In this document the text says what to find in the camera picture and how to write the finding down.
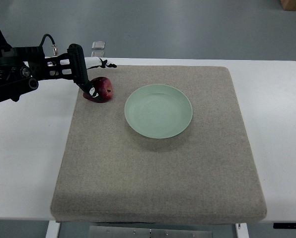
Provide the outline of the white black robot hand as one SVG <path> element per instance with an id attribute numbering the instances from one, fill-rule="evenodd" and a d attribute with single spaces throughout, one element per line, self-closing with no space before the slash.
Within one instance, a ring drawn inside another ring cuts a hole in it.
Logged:
<path id="1" fill-rule="evenodd" d="M 100 68 L 106 68 L 106 67 L 108 67 L 108 68 L 116 68 L 117 66 L 116 66 L 116 64 L 110 62 L 109 60 L 102 59 L 102 58 L 98 58 L 98 59 L 96 60 L 96 62 L 93 63 L 93 64 L 92 64 L 89 68 L 87 68 L 87 69 L 93 69 L 93 68 L 98 68 L 98 67 L 100 67 Z"/>

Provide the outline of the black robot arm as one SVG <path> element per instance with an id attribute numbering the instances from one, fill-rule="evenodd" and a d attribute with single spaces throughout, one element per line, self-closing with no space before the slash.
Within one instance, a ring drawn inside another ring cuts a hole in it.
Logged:
<path id="1" fill-rule="evenodd" d="M 2 49 L 0 56 L 0 102 L 17 102 L 23 94 L 36 90 L 39 81 L 72 80 L 92 97 L 98 93 L 88 80 L 83 49 L 71 44 L 66 53 L 46 58 L 42 46 Z"/>

